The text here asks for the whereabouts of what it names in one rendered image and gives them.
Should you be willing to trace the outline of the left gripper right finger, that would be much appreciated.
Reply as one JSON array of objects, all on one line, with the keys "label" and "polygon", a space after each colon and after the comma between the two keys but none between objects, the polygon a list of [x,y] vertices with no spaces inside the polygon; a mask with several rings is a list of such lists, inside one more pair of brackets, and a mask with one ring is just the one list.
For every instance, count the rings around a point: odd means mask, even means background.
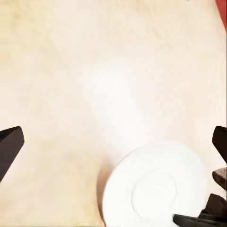
[{"label": "left gripper right finger", "polygon": [[227,128],[217,125],[213,132],[212,143],[227,164]]}]

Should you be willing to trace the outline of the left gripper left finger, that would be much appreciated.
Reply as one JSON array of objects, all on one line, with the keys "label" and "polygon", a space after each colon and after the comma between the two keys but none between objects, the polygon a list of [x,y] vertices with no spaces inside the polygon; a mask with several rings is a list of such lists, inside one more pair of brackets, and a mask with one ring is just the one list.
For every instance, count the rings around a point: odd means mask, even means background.
[{"label": "left gripper left finger", "polygon": [[0,131],[0,183],[25,143],[20,126]]}]

